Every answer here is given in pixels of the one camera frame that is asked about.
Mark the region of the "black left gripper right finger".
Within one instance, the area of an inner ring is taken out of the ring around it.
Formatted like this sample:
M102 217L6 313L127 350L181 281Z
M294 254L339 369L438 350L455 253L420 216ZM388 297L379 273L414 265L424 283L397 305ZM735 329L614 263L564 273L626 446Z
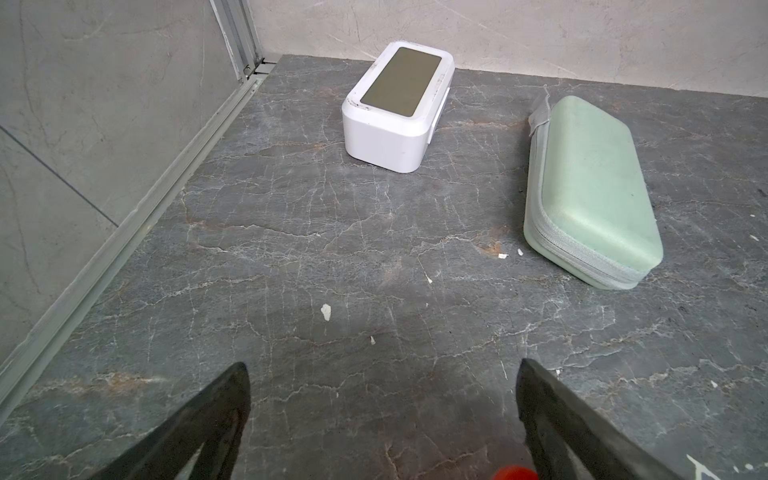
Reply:
M519 419L540 479L576 479L576 456L594 479L678 479L537 361L524 358L516 386Z

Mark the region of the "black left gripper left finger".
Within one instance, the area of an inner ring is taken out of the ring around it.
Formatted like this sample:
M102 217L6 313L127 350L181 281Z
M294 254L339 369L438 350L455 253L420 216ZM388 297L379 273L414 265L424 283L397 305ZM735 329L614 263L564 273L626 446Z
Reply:
M229 479L251 410L248 369L236 362L94 479Z

